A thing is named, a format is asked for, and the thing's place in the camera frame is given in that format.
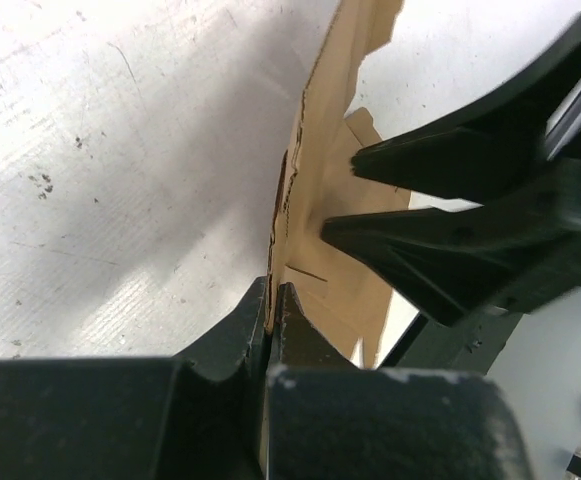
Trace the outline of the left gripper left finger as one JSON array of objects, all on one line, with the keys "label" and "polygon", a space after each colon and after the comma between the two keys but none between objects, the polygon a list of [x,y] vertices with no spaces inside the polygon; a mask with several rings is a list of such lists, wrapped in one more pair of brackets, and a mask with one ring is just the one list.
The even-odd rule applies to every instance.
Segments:
[{"label": "left gripper left finger", "polygon": [[255,278],[228,315],[173,357],[173,377],[230,380],[243,370],[251,380],[262,379],[270,346],[267,299],[268,278]]}]

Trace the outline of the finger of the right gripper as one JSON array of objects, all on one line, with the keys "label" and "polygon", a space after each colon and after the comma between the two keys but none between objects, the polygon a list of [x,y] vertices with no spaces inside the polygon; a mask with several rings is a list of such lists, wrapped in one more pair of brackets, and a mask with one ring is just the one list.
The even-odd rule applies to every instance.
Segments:
[{"label": "finger of the right gripper", "polygon": [[485,204],[530,177],[545,126],[471,122],[449,129],[419,129],[359,150],[357,177],[443,199]]},{"label": "finger of the right gripper", "polygon": [[323,240],[368,266],[431,320],[479,310],[529,314],[559,296],[541,265],[570,234],[559,207],[433,208],[334,217]]}]

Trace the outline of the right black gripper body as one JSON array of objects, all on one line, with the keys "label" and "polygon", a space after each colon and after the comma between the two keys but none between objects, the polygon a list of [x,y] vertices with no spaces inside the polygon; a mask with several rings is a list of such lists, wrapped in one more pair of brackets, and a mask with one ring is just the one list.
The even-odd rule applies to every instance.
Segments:
[{"label": "right black gripper body", "polygon": [[581,13],[531,64],[449,119],[449,316],[530,313],[581,287]]}]

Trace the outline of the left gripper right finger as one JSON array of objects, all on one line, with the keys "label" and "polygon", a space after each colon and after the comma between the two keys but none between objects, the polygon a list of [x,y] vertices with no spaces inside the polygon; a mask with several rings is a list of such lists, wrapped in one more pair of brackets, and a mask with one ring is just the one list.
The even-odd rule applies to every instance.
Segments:
[{"label": "left gripper right finger", "polygon": [[356,369],[306,317],[292,283],[277,291],[269,365]]}]

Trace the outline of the cardboard box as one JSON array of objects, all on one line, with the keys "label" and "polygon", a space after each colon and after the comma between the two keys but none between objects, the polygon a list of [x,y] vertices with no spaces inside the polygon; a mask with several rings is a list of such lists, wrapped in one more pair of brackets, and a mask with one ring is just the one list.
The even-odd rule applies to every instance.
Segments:
[{"label": "cardboard box", "polygon": [[282,161],[268,255],[266,325],[292,283],[306,317],[346,358],[378,362],[392,289],[373,271],[325,243],[325,220],[404,210],[410,193],[355,177],[350,159],[380,142],[371,113],[348,108],[364,59],[390,42],[399,1],[342,1],[302,91]]}]

